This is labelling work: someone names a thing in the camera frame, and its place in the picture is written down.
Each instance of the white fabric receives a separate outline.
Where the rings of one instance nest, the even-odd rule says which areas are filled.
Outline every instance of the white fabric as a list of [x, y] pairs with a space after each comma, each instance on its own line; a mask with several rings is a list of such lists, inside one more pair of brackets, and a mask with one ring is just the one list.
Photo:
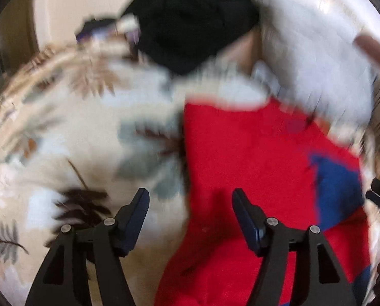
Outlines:
[[[55, 202], [64, 201], [60, 192], [81, 188], [67, 160], [90, 189], [109, 194], [104, 205], [112, 214], [139, 187], [149, 190], [150, 208], [138, 242], [121, 262], [136, 305], [151, 306], [188, 219], [180, 158], [176, 152], [161, 154], [171, 149], [164, 139], [180, 135], [178, 116], [185, 100], [245, 109], [260, 107], [268, 98], [265, 89], [231, 68], [208, 63], [189, 77], [170, 79], [163, 68], [122, 61], [126, 53], [120, 38], [50, 50], [51, 58], [25, 66], [3, 94], [0, 225], [7, 224], [10, 238], [24, 248], [12, 245], [8, 251], [1, 248], [7, 242], [0, 242], [0, 289], [12, 306], [24, 305], [52, 229], [66, 222], [54, 219], [61, 213]], [[52, 84], [42, 91], [38, 86], [44, 80]], [[89, 272], [93, 305], [100, 305], [92, 266]]]
[[262, 56], [283, 89], [272, 93], [328, 120], [367, 125], [376, 74], [351, 34], [295, 0], [258, 2]]

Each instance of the beige wall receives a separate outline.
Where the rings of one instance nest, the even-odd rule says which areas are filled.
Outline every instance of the beige wall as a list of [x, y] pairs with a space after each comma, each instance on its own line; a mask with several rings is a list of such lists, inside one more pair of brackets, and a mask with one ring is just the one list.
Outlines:
[[34, 0], [11, 0], [0, 15], [0, 46], [9, 72], [37, 51], [32, 5]]

